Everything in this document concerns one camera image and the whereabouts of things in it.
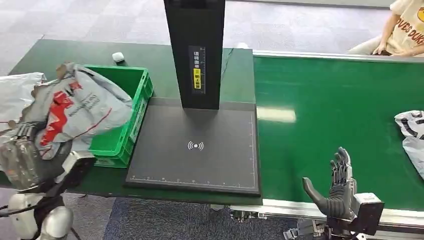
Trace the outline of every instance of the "person's arm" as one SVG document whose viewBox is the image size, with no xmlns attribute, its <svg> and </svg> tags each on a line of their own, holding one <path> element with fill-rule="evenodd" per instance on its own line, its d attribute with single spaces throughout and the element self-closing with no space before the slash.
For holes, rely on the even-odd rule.
<svg viewBox="0 0 424 240">
<path fill-rule="evenodd" d="M 380 44 L 378 45 L 378 47 L 374 50 L 372 54 L 376 54 L 376 53 L 381 54 L 382 51 L 386 50 L 387 41 L 392 35 L 393 30 L 395 29 L 395 26 L 398 23 L 398 20 L 400 18 L 401 16 L 395 13 L 392 13 L 392 15 L 388 18 L 383 28 L 383 34 L 381 35 Z"/>
</svg>

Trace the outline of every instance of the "yellow t-shirt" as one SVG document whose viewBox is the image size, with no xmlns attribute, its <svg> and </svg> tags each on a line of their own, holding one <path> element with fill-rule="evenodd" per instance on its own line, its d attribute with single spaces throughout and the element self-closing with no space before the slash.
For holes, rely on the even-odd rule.
<svg viewBox="0 0 424 240">
<path fill-rule="evenodd" d="M 400 19 L 387 40 L 387 51 L 400 53 L 424 43 L 424 0 L 396 0 L 390 5 Z"/>
</svg>

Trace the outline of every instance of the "white plastic bag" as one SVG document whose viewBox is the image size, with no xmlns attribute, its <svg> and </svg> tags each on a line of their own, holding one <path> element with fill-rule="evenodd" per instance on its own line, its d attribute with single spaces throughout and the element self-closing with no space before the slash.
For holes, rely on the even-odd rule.
<svg viewBox="0 0 424 240">
<path fill-rule="evenodd" d="M 132 113 L 131 97 L 109 79 L 74 63 L 61 68 L 61 79 L 37 88 L 35 101 L 22 119 L 47 119 L 45 129 L 35 138 L 45 160 L 53 158 L 60 144 L 69 140 L 73 140 L 72 151 L 87 150 L 95 135 L 125 124 Z"/>
<path fill-rule="evenodd" d="M 412 110 L 394 117 L 405 139 L 403 149 L 424 179 L 424 111 Z"/>
<path fill-rule="evenodd" d="M 44 81 L 41 72 L 0 76 L 0 132 L 9 129 L 8 121 L 19 121 L 22 110 L 34 101 L 34 86 Z"/>
</svg>

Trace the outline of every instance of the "metal frame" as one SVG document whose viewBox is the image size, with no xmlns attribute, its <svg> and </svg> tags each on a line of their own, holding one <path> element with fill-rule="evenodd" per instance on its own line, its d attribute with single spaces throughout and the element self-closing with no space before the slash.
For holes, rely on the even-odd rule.
<svg viewBox="0 0 424 240">
<path fill-rule="evenodd" d="M 245 0 L 261 3 L 388 8 L 394 0 Z"/>
<path fill-rule="evenodd" d="M 294 51 L 253 50 L 253 56 L 264 57 L 264 58 L 340 59 L 340 60 L 351 60 L 351 61 L 358 61 L 358 62 L 424 63 L 424 57 L 372 56 L 372 55 L 294 52 Z"/>
<path fill-rule="evenodd" d="M 255 57 L 266 58 L 319 58 L 343 59 L 350 61 L 424 63 L 424 57 L 387 57 L 346 54 L 323 54 L 308 52 L 260 51 L 254 50 Z M 325 221 L 324 216 L 314 203 L 263 199 L 262 205 L 230 206 L 232 211 L 258 213 L 262 217 L 288 217 Z M 424 239 L 424 211 L 384 209 L 380 224 L 384 231 L 377 231 L 368 239 L 407 240 Z"/>
</svg>

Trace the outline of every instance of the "label sticker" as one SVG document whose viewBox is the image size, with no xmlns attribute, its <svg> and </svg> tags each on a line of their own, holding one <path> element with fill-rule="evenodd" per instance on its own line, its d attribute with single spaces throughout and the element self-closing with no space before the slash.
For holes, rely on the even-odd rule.
<svg viewBox="0 0 424 240">
<path fill-rule="evenodd" d="M 192 93 L 206 93 L 206 48 L 188 46 Z"/>
</svg>

